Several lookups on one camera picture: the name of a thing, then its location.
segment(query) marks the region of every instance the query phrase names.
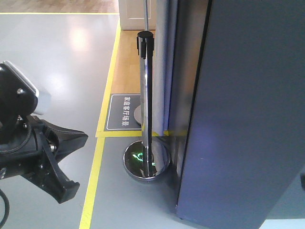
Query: stanchion base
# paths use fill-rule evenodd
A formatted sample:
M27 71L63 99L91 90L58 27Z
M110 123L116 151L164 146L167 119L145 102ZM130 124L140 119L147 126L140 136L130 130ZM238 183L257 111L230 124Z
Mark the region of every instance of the stanchion base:
M142 122L141 105L138 106L138 107L134 110L133 116L134 116L135 121L136 121L139 125L141 125L141 122Z
M162 174L170 163L170 154L161 142L152 141L153 175L145 177L143 172L142 141L133 142L125 151L124 166L133 178L139 180L154 180Z

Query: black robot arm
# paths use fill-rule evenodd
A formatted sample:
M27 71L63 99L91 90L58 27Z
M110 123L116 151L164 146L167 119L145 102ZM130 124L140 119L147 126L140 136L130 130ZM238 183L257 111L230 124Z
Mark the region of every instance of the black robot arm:
M63 203L80 184L69 180L58 163L82 148L88 136L32 116L38 95L10 62L0 64L0 179L21 175Z

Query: cable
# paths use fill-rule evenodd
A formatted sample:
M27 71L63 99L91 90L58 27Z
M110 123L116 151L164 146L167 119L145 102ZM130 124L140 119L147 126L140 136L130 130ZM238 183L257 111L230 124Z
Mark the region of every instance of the cable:
M6 220L9 217L9 213L10 213L10 202L9 199L6 197L6 195L4 194L4 192L0 189L0 196L2 197L3 201L4 201L4 207L5 207L5 212L4 212L4 216L2 221L0 222L0 228L2 228L6 222Z

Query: stanchion post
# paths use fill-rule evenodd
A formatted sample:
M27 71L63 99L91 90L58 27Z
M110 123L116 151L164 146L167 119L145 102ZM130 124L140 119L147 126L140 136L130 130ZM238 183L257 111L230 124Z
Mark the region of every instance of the stanchion post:
M141 78L142 140L132 143L125 151L127 172L140 180L152 180L169 165L170 156L164 145L152 139L153 125L153 33L141 31L137 37Z

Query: yellow tape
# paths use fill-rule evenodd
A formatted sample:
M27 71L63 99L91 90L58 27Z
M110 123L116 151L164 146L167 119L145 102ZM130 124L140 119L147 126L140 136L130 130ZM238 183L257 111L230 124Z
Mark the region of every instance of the yellow tape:
M164 130L163 134L164 136L170 136L171 132L169 130Z
M104 145L105 145L105 138L104 137L98 138L94 152L93 164L91 168L86 199L81 215L80 229L89 229L91 225L93 206L94 206L96 188L99 181Z
M39 13L39 12L1 12L0 15L118 15L119 13Z
M156 132L153 132L154 137L159 137ZM96 132L96 137L141 137L142 132L137 131L99 131Z
M119 44L119 39L120 39L120 31L121 31L121 27L120 27L120 21L119 21L118 25L117 25L115 41L114 41L114 45L113 45L113 51L112 51L112 56L111 56L110 68L109 68L109 72L108 72L107 84L106 84L104 98L103 98L103 102L102 102L102 111L101 111L100 120L103 119L104 118L103 115L105 115L103 112L104 111L103 107L106 107L105 112L107 113L111 84L112 84L112 79L113 79L113 72L114 72L114 67L115 67L115 60L116 60L116 56L117 56L118 44ZM96 188L97 188L97 184L99 181L99 174L100 174L100 169L101 169L104 145L105 145L105 138L99 137L97 140L97 144L96 144L96 148L95 148L95 152L94 152L91 174L90 174L90 178L89 178L84 207L82 210L79 229L89 229L90 225L91 225L93 206L94 206Z
M112 87L112 82L113 82L113 77L114 77L115 62L116 62L116 57L117 57L118 49L119 49L120 35L121 35L121 26L120 26L120 21L119 21L117 29L116 29L116 35L115 35L115 40L114 40L114 45L113 45L110 67L109 67L109 71L108 71L108 78L107 78L107 83L106 83L106 87L105 87L100 118L99 118L99 122L97 125L97 132L103 132L104 127L105 127L109 99L110 99L110 94L111 94L111 87Z

